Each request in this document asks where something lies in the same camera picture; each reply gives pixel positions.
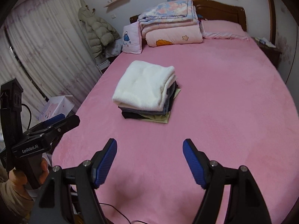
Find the person's left hand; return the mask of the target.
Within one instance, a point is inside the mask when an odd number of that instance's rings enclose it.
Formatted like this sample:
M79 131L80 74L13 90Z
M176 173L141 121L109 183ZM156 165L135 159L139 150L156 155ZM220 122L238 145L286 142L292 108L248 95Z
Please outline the person's left hand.
M41 170L38 181L40 184L43 184L49 175L48 162L44 157L41 159ZM27 184L27 177L22 171L11 170L9 172L9 180L12 182L13 187L17 189L21 189Z

